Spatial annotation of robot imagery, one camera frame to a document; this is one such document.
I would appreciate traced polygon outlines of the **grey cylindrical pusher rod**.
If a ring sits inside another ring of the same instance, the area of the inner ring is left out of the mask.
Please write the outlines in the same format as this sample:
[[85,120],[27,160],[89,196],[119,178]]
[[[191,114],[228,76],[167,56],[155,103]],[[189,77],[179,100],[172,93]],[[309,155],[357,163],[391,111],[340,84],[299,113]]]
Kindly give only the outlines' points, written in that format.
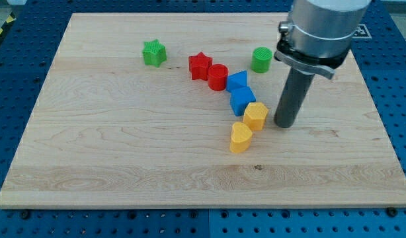
[[313,78],[312,73],[290,69],[274,114],[277,126],[289,128],[294,124]]

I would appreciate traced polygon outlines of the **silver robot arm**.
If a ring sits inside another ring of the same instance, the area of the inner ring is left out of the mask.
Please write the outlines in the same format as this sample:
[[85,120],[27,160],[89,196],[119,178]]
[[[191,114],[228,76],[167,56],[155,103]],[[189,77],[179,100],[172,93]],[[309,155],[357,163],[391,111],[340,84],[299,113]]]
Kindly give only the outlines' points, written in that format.
[[371,0],[295,0],[281,34],[276,60],[290,66],[274,122],[293,125],[315,75],[332,79],[345,60],[356,28]]

